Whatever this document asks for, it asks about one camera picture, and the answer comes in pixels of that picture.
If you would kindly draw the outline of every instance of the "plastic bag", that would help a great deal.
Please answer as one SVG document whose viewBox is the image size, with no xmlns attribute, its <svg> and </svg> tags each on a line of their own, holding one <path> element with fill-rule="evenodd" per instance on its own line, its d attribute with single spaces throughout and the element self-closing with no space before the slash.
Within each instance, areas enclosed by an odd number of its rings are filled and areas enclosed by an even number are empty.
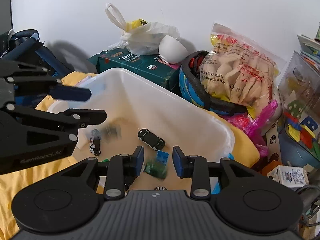
<svg viewBox="0 0 320 240">
<path fill-rule="evenodd" d="M 253 107 L 259 115 L 272 98 L 273 80 L 285 61 L 231 29 L 214 24 L 212 51 L 200 65 L 200 81 L 214 97 Z"/>
<path fill-rule="evenodd" d="M 231 117 L 223 116 L 223 118 L 242 130 L 250 138 L 258 149 L 260 157 L 266 157 L 268 156 L 269 150 L 261 136 L 260 129 L 275 114 L 277 107 L 277 100 L 272 100 L 254 120 L 251 120 L 247 114 L 235 114 Z"/>
<path fill-rule="evenodd" d="M 108 50 L 127 48 L 130 53 L 135 55 L 157 54 L 159 44 L 164 36 L 169 35 L 180 39 L 176 27 L 157 22 L 147 23 L 142 19 L 127 23 L 114 5 L 109 3 L 106 6 L 105 12 L 110 21 L 123 30 L 120 41 L 109 46 Z"/>
</svg>

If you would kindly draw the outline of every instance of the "toy box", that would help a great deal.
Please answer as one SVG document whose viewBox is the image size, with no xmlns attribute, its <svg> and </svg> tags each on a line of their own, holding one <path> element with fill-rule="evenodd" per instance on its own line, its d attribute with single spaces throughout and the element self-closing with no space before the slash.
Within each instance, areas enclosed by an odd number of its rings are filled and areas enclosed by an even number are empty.
<svg viewBox="0 0 320 240">
<path fill-rule="evenodd" d="M 294 190 L 309 184 L 306 171 L 300 167 L 279 165 L 270 171 L 267 176 Z"/>
<path fill-rule="evenodd" d="M 289 143 L 299 145 L 319 161 L 320 74 L 294 52 L 278 89 Z"/>
<path fill-rule="evenodd" d="M 279 161 L 287 166 L 304 167 L 307 172 L 313 168 L 320 169 L 320 161 L 286 133 L 283 116 L 266 135 L 269 148 L 268 163 Z"/>
<path fill-rule="evenodd" d="M 110 68 L 121 67 L 171 92 L 180 90 L 180 64 L 167 64 L 158 55 L 137 56 L 127 49 L 113 49 L 96 54 L 88 60 L 96 66 L 99 74 Z"/>
</svg>

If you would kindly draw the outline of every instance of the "black toy car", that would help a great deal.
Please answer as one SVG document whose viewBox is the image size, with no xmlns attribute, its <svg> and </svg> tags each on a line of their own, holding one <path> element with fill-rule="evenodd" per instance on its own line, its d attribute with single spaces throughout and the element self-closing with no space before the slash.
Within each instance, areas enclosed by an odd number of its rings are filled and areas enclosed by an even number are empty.
<svg viewBox="0 0 320 240">
<path fill-rule="evenodd" d="M 93 153 L 95 156 L 100 156 L 100 141 L 100 132 L 97 129 L 92 130 L 90 137 L 90 152 Z"/>
<path fill-rule="evenodd" d="M 165 146 L 164 140 L 151 133 L 148 129 L 141 129 L 138 132 L 138 137 L 140 141 L 144 141 L 155 151 L 160 151 Z"/>
</svg>

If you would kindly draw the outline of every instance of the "white wall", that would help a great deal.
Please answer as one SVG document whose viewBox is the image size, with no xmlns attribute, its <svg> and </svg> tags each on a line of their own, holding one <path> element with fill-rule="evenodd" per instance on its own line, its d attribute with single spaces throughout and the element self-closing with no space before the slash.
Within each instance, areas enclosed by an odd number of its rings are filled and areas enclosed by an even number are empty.
<svg viewBox="0 0 320 240">
<path fill-rule="evenodd" d="M 118 41 L 120 30 L 107 18 L 105 3 L 127 21 L 143 18 L 178 28 L 189 50 L 210 50 L 218 22 L 257 41 L 289 61 L 300 46 L 297 34 L 316 35 L 320 0 L 12 0 L 15 31 L 37 29 L 49 45 L 67 41 L 92 56 Z"/>
</svg>

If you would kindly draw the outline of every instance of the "food package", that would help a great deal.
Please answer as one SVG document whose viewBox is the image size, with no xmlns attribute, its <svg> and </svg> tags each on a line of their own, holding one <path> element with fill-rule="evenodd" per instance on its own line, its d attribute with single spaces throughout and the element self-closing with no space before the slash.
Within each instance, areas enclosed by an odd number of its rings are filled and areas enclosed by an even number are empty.
<svg viewBox="0 0 320 240">
<path fill-rule="evenodd" d="M 217 23 L 211 43 L 213 49 L 200 65 L 201 84 L 211 96 L 247 106 L 258 116 L 271 102 L 274 77 L 285 60 Z"/>
</svg>

